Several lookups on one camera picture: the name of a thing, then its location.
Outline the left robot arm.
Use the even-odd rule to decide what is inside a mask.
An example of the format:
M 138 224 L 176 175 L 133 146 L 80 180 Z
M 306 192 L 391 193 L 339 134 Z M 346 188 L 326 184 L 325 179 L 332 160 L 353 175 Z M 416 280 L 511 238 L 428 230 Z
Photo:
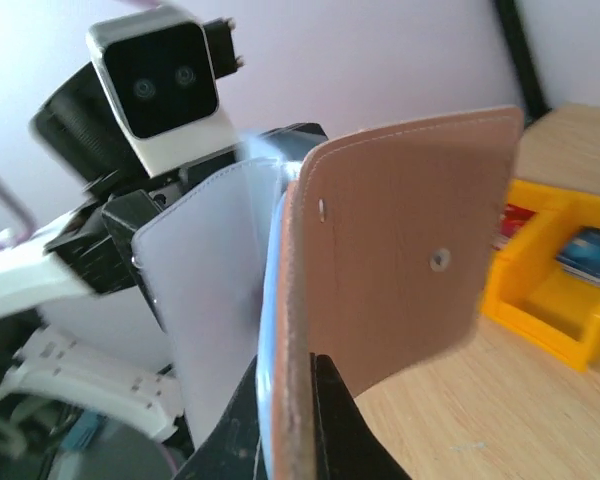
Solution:
M 92 65 L 55 91 L 33 126 L 87 180 L 91 198 L 0 250 L 0 321 L 61 298 L 137 288 L 170 339 L 176 376 L 124 364 L 48 325 L 15 349 L 0 401 L 60 400 L 159 441 L 184 419 L 202 444 L 255 357 L 269 241 L 279 234 L 273 220 L 324 129 L 303 122 L 246 135 L 241 147 L 151 178 Z

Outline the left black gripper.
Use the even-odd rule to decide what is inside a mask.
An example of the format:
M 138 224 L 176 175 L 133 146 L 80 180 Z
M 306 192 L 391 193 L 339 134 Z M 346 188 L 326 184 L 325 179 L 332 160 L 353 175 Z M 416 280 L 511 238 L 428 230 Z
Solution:
M 296 123 L 262 133 L 243 133 L 240 143 L 206 158 L 188 162 L 156 179 L 145 180 L 110 197 L 101 217 L 115 251 L 105 264 L 106 294 L 144 281 L 132 265 L 133 234 L 204 180 L 240 161 L 269 159 L 280 163 L 302 159 L 311 148 L 325 142 L 327 135 L 318 123 Z

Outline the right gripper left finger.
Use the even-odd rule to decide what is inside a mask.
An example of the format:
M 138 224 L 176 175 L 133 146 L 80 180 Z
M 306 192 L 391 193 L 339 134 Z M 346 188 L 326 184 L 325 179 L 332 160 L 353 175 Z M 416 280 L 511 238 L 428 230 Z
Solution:
M 253 358 L 215 429 L 183 464 L 175 480 L 265 478 Z

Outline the tan leather card holder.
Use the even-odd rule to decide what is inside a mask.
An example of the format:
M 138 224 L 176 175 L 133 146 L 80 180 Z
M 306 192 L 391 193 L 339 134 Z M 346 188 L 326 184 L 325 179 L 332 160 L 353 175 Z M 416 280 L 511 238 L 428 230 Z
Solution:
M 310 356 L 354 401 L 474 332 L 524 127 L 514 106 L 371 128 L 300 162 L 269 241 L 256 358 L 264 479 L 319 479 Z

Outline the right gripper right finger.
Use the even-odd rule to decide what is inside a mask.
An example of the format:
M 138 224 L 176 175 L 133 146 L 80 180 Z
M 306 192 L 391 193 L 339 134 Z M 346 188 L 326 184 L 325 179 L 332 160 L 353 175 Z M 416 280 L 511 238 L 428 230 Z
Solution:
M 371 432 L 332 359 L 310 356 L 319 479 L 410 480 Z

